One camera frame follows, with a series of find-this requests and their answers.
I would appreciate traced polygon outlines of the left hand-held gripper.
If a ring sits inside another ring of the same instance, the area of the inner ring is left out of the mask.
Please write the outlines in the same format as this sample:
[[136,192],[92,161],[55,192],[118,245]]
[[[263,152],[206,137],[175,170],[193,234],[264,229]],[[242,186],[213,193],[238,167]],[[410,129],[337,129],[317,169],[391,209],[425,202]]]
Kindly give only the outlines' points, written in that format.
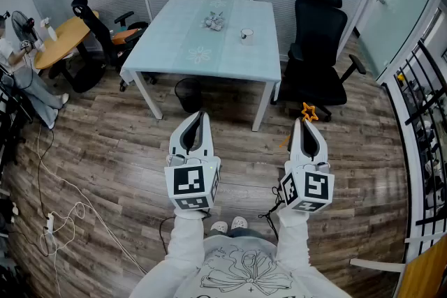
[[197,111],[170,136],[164,168],[168,197],[184,211],[214,206],[220,183],[221,159],[214,155],[210,117]]

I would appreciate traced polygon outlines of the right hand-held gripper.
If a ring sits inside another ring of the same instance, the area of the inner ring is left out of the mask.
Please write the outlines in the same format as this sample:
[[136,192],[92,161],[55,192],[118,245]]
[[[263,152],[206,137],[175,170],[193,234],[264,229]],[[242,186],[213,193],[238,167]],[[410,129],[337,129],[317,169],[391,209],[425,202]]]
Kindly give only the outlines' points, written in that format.
[[[328,146],[312,122],[296,119],[288,144],[289,158],[280,194],[289,211],[316,213],[332,203],[335,176],[330,174]],[[317,164],[297,164],[315,162]]]

